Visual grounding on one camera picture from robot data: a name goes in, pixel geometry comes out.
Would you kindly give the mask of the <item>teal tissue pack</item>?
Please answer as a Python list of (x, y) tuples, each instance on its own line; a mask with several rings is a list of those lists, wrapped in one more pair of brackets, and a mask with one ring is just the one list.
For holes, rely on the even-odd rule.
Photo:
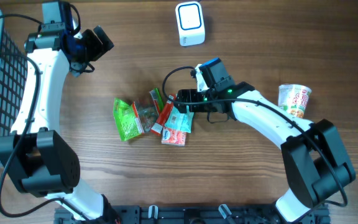
[(193, 117), (194, 112), (187, 111), (186, 113), (180, 113), (176, 107), (173, 107), (165, 123), (165, 127), (191, 133)]

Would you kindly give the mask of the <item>clear candy bag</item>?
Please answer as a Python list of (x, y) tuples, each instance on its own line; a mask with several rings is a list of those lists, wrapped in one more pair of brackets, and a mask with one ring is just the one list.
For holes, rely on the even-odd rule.
[(164, 103), (158, 88), (154, 88), (132, 103), (135, 122), (141, 134), (147, 133), (160, 116)]

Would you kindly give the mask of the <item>red stick packet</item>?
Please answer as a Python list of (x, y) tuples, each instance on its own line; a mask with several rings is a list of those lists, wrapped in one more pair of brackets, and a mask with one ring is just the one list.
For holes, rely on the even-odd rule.
[(172, 100), (175, 99), (176, 99), (175, 95), (169, 95), (167, 103), (163, 107), (162, 112), (160, 113), (159, 117), (157, 118), (156, 122), (154, 123), (154, 125), (150, 130), (151, 133), (154, 133), (159, 136), (161, 135), (164, 124), (167, 122), (167, 119), (169, 118), (170, 112), (172, 111), (173, 108)]

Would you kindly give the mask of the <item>green snack bag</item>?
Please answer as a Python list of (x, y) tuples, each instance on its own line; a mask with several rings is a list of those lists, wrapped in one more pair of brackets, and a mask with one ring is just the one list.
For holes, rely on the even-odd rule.
[(133, 139), (144, 134), (139, 118), (132, 105), (119, 98), (114, 99), (113, 116), (122, 141)]

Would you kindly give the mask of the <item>instant noodle cup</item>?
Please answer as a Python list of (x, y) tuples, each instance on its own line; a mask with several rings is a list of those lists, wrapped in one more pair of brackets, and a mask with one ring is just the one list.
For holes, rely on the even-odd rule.
[(278, 107), (293, 116), (303, 118), (311, 89), (299, 84), (283, 84), (278, 89)]

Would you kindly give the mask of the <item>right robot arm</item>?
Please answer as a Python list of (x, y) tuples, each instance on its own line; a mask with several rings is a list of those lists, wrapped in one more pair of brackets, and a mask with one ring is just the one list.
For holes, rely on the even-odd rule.
[(345, 186), (356, 172), (332, 122), (317, 123), (290, 115), (266, 100), (246, 82), (235, 83), (220, 58), (188, 67), (195, 89), (182, 89), (173, 102), (181, 113), (222, 113), (245, 123), (272, 141), (282, 153), (289, 189), (266, 213), (245, 214), (252, 221), (296, 223), (317, 214), (327, 204), (348, 204)]

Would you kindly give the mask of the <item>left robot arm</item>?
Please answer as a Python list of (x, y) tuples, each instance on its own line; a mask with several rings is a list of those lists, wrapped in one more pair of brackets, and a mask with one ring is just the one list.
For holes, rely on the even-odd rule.
[(63, 84), (69, 73), (94, 71), (93, 63), (112, 49), (101, 27), (81, 30), (76, 7), (66, 1), (42, 5), (43, 19), (25, 42), (27, 80), (9, 136), (0, 137), (2, 178), (22, 194), (56, 202), (81, 223), (120, 223), (108, 199), (80, 177), (80, 162), (60, 136)]

